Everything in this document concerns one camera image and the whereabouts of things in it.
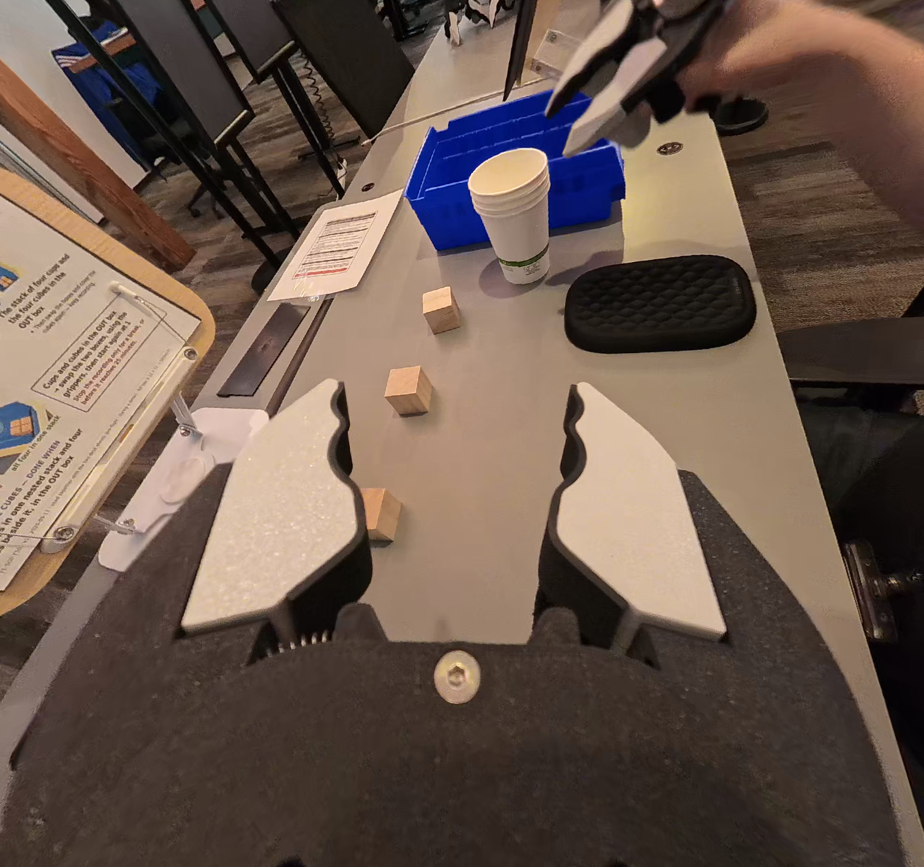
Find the white display stand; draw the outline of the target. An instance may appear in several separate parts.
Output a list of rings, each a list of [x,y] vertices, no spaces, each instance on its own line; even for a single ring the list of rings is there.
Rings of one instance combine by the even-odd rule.
[[[575,36],[559,29],[547,29],[529,60],[529,70],[539,78],[558,81],[580,44]]]
[[[268,422],[264,411],[205,408],[179,426],[97,553],[105,569],[126,571],[193,491],[221,464],[231,463]]]

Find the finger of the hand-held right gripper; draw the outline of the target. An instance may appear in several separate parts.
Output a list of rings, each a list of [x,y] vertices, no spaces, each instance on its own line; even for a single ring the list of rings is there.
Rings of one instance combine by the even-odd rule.
[[[606,87],[572,123],[563,149],[564,157],[577,155],[599,140],[626,148],[641,145],[649,134],[651,120],[644,111],[626,110],[624,102],[645,83],[666,48],[660,37],[652,37],[630,49]]]
[[[546,106],[557,115],[590,78],[608,62],[619,62],[638,41],[638,8],[634,0],[613,0],[565,64]]]

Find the black floor sign stand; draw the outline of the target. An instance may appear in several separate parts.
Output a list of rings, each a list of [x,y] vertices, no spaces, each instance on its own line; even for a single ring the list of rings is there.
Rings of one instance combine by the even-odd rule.
[[[342,176],[328,153],[328,138],[302,81],[291,64],[298,44],[275,8],[275,0],[203,0],[221,25],[252,78],[261,83],[271,78],[312,147],[319,167],[338,198],[345,194]]]
[[[239,136],[255,119],[243,90],[191,0],[105,0],[123,21],[207,158],[227,198],[231,182],[270,234],[298,237],[299,227],[243,149]]]

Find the instruction sheet in plastic sleeve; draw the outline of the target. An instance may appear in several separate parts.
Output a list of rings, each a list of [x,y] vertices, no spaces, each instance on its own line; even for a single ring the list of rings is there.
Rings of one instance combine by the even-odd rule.
[[[269,300],[295,303],[357,287],[402,198],[393,191],[323,211],[297,242]]]

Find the black textured wrist pad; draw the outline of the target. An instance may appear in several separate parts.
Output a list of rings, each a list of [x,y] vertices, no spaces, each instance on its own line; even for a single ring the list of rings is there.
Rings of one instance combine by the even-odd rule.
[[[598,354],[716,349],[744,338],[756,318],[745,270],[713,254],[592,269],[571,284],[564,306],[567,339]]]

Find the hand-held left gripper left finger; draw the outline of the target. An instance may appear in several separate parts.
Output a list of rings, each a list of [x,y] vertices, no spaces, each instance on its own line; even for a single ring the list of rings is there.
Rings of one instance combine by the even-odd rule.
[[[343,382],[277,413],[230,469],[180,626],[186,635],[267,625],[276,647],[332,639],[372,581],[362,495],[351,479]]]

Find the wooden display board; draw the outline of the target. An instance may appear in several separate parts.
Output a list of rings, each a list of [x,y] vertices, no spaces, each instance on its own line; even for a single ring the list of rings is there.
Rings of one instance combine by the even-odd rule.
[[[506,71],[502,100],[506,101],[524,74],[533,70],[539,48],[559,13],[561,0],[521,0]]]

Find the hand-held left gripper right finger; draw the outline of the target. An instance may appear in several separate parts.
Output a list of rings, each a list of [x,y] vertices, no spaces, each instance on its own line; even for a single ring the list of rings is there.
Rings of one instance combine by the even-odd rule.
[[[565,608],[582,642],[623,653],[643,627],[721,642],[727,626],[673,457],[586,382],[569,390],[564,433],[536,614]]]

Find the person's right hand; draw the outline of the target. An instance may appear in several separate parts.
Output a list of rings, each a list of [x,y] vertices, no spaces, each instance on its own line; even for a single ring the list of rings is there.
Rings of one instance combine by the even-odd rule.
[[[687,112],[739,91],[762,92],[815,64],[823,13],[812,0],[736,0],[678,76]]]

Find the blue plastic bin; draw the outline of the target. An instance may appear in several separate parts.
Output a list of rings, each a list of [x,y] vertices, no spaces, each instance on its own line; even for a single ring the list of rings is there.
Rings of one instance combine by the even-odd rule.
[[[551,91],[500,103],[430,129],[405,189],[434,249],[446,251],[486,243],[486,229],[468,190],[471,173],[494,155],[535,148],[549,161],[550,228],[564,229],[610,218],[626,196],[625,166],[618,145],[602,139],[566,158],[572,123],[590,105],[583,92],[554,117],[544,109]]]

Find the wooden support post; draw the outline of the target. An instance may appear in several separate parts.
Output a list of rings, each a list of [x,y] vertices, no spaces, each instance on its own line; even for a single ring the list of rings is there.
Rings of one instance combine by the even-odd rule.
[[[1,64],[1,123],[103,217],[133,237],[167,272],[191,262],[184,237],[145,203],[6,64]]]

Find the blue jacket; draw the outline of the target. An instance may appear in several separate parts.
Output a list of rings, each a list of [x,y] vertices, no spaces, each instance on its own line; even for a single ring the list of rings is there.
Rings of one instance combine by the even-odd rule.
[[[52,56],[108,134],[136,162],[150,170],[159,156],[153,154],[143,142],[156,133],[124,98],[111,76],[98,65],[92,65],[82,71],[76,70],[79,61],[91,58],[89,51],[80,42],[75,41],[52,50]],[[114,59],[145,100],[155,105],[162,89],[138,47],[132,46],[125,52],[116,54]]]

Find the black rectangular table plate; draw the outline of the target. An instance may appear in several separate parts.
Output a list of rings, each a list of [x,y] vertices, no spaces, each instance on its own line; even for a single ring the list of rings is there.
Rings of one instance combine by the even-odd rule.
[[[307,314],[308,308],[279,304],[216,396],[220,399],[253,397]]]

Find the wooden cube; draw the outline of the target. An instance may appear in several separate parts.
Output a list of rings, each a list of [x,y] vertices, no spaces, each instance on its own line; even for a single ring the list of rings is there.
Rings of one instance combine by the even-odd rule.
[[[422,314],[434,336],[461,327],[460,309],[449,285],[422,294]]]
[[[363,488],[361,495],[370,540],[392,543],[398,531],[402,503],[385,488]]]
[[[421,416],[431,408],[433,384],[420,365],[393,368],[387,378],[385,399],[402,418]]]

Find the person's right forearm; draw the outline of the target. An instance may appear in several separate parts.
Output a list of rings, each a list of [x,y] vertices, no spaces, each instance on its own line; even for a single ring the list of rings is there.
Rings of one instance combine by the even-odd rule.
[[[861,180],[921,232],[922,42],[852,10],[792,5],[814,116]]]

